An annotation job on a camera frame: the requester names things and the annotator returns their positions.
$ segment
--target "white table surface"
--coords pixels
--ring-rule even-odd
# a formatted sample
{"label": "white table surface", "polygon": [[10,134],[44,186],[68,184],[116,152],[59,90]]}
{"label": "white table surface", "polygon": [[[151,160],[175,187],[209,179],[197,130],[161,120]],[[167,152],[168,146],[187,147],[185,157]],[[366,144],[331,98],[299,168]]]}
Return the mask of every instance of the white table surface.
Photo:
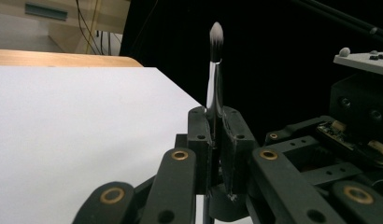
{"label": "white table surface", "polygon": [[0,66],[0,224],[70,224],[96,188],[138,186],[197,106],[156,68]]}

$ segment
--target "brush bristles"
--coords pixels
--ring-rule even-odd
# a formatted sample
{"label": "brush bristles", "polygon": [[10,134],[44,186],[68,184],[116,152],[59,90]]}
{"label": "brush bristles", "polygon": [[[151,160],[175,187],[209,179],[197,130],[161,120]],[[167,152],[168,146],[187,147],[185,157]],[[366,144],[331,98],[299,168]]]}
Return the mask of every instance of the brush bristles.
{"label": "brush bristles", "polygon": [[211,41],[211,62],[219,63],[223,47],[223,30],[218,22],[215,22],[209,33]]}

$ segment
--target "dark fabric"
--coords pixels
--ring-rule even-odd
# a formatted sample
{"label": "dark fabric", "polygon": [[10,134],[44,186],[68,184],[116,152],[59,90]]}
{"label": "dark fabric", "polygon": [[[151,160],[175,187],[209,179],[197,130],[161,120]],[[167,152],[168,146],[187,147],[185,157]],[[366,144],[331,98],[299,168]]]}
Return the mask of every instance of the dark fabric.
{"label": "dark fabric", "polygon": [[[292,1],[160,0],[141,33],[155,2],[132,1],[121,56],[157,67],[205,105],[209,31],[218,21],[224,35],[224,104],[241,112],[260,143],[268,132],[328,115],[332,84],[355,73],[333,63],[340,49],[383,51],[383,43],[367,33]],[[371,11],[349,5],[353,16],[379,15],[374,2],[368,4]],[[369,22],[374,21],[383,25],[380,18]]]}

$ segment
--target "silver ferrule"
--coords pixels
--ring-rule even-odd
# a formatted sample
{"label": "silver ferrule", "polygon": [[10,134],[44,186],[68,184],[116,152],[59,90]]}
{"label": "silver ferrule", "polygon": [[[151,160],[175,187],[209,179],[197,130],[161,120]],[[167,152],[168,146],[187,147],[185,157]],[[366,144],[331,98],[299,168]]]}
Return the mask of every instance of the silver ferrule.
{"label": "silver ferrule", "polygon": [[210,63],[208,90],[206,94],[206,119],[211,133],[212,145],[215,147],[221,129],[223,114],[222,77],[220,62]]}

